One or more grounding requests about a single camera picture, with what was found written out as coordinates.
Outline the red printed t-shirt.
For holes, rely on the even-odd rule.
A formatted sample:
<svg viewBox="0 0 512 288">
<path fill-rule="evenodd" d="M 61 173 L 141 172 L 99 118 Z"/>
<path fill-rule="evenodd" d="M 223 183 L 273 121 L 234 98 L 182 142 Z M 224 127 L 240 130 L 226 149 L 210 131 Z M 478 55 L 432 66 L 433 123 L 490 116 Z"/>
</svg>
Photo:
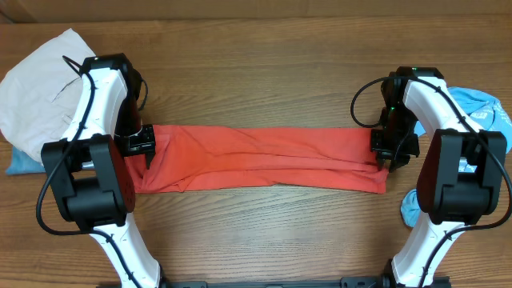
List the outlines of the red printed t-shirt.
<svg viewBox="0 0 512 288">
<path fill-rule="evenodd" d="M 136 192 L 154 194 L 285 184 L 386 191 L 364 128 L 155 126 L 156 154 L 125 160 Z"/>
</svg>

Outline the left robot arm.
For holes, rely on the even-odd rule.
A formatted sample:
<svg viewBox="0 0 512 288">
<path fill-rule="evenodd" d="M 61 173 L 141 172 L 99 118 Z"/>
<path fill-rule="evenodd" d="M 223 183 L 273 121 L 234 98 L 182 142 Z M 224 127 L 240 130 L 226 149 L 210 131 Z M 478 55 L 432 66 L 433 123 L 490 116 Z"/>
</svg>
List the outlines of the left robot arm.
<svg viewBox="0 0 512 288">
<path fill-rule="evenodd" d="M 82 94 L 61 139 L 42 147 L 47 179 L 37 222 L 52 235 L 91 236 L 122 287 L 164 287 L 163 268 L 134 220 L 135 188 L 125 163 L 141 155 L 150 166 L 156 154 L 154 128 L 140 116 L 148 85 L 124 54 L 63 60 L 82 80 Z"/>
</svg>

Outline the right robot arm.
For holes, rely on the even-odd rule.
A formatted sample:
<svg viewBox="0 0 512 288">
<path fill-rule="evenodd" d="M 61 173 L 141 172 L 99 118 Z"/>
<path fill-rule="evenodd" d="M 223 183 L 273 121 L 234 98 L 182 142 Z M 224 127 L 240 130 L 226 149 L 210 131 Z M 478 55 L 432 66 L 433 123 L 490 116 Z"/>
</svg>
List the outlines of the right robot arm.
<svg viewBox="0 0 512 288">
<path fill-rule="evenodd" d="M 404 247 L 390 260 L 383 287 L 448 287 L 435 271 L 463 233 L 483 228 L 497 207 L 505 170 L 506 139 L 485 131 L 450 95 L 435 68 L 400 67 L 376 81 L 385 101 L 371 127 L 370 149 L 389 171 L 419 155 L 421 124 L 430 138 L 416 191 L 420 215 Z"/>
</svg>

